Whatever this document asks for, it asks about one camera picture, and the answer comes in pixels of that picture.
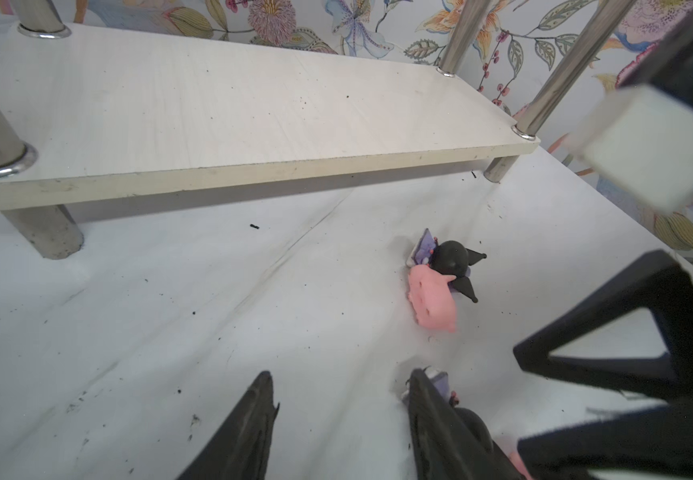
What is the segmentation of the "white two-tier shelf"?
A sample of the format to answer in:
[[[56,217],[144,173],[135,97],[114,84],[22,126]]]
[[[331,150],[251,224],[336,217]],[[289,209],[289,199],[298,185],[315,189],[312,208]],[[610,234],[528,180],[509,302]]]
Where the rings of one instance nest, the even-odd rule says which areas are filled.
[[[80,247],[64,204],[490,162],[536,134],[629,9],[602,3],[519,119],[455,76],[470,2],[436,67],[68,26],[17,3],[0,46],[0,211],[50,258]]]

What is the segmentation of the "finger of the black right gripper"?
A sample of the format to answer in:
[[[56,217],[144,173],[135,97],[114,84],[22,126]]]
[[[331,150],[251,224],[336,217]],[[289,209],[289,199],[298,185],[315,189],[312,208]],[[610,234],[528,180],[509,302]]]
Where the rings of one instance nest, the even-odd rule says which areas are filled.
[[[693,478],[693,397],[517,442],[535,479],[590,479],[592,470]]]
[[[693,394],[693,279],[663,251],[642,255],[517,344],[524,372],[676,399]]]

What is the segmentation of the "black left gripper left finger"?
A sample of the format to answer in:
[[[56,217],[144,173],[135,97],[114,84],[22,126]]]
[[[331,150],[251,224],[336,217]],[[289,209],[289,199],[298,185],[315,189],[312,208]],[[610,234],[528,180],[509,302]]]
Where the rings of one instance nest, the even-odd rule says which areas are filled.
[[[266,478],[278,410],[272,374],[262,371],[180,478]]]

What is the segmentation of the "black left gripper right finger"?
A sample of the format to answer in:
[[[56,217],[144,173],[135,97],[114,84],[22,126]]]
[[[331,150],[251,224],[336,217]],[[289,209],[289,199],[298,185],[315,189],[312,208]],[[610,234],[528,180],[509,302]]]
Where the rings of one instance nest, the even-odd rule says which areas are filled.
[[[473,411],[443,396],[444,376],[413,370],[407,382],[407,412],[419,479],[521,479]]]

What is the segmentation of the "black purple figurine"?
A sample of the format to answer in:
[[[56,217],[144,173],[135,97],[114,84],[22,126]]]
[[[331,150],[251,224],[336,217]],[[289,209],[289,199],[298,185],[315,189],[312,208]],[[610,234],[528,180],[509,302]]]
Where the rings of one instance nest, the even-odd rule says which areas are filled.
[[[468,249],[457,241],[440,242],[426,228],[411,250],[406,265],[409,268],[426,265],[441,275],[452,275],[454,280],[448,283],[449,289],[477,303],[478,299],[470,280],[470,270],[486,258],[486,254]]]
[[[464,423],[469,432],[482,445],[483,449],[488,453],[494,452],[490,432],[482,419],[473,411],[459,407],[460,399],[458,398],[457,393],[450,388],[448,374],[445,371],[438,370],[431,366],[423,368],[422,371],[430,380],[437,392],[455,411],[456,415]]]

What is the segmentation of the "pink pig toy centre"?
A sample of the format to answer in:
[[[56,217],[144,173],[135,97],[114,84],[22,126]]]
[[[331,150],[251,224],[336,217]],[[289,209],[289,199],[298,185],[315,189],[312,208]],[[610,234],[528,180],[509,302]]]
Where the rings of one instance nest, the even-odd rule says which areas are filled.
[[[510,453],[508,459],[511,462],[511,465],[514,467],[514,469],[519,473],[520,478],[522,480],[533,480],[527,468],[525,467],[520,455],[516,451]]]

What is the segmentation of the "pink pig toy far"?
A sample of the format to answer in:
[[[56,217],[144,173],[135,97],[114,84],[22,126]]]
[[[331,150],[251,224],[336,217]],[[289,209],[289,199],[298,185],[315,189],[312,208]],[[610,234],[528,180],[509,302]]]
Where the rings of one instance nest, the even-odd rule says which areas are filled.
[[[448,286],[453,280],[454,275],[440,274],[428,265],[410,268],[407,298],[419,326],[456,332],[457,310]]]

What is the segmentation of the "pink pig toy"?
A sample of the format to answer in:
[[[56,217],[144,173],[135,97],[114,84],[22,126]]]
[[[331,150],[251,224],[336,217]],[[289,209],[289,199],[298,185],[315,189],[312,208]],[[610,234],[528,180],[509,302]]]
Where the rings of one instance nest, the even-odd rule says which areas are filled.
[[[407,298],[419,326],[456,332],[457,310],[448,286],[453,280],[454,275],[440,274],[428,265],[410,268]]]
[[[514,467],[514,469],[519,473],[520,478],[522,480],[533,480],[527,468],[525,467],[520,455],[516,451],[510,453],[508,459],[511,462],[511,465]]]

